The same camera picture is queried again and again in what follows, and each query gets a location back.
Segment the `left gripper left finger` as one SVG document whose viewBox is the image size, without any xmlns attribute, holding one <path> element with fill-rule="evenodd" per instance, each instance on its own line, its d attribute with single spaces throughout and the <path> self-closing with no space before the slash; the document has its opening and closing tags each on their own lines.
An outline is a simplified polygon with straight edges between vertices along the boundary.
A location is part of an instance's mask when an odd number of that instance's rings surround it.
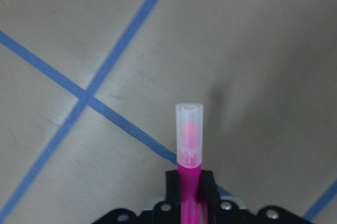
<svg viewBox="0 0 337 224">
<path fill-rule="evenodd" d="M 170 170 L 165 173 L 166 190 L 165 200 L 173 205 L 181 202 L 180 181 L 177 170 Z"/>
</svg>

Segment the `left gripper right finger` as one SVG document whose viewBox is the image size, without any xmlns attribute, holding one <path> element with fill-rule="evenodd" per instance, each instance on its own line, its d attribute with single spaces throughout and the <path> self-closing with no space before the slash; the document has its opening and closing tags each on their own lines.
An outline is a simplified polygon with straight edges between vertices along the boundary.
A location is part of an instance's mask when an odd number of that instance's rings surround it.
<svg viewBox="0 0 337 224">
<path fill-rule="evenodd" d="M 199 202 L 205 206 L 220 201 L 220 193 L 212 171 L 201 171 L 197 198 Z"/>
</svg>

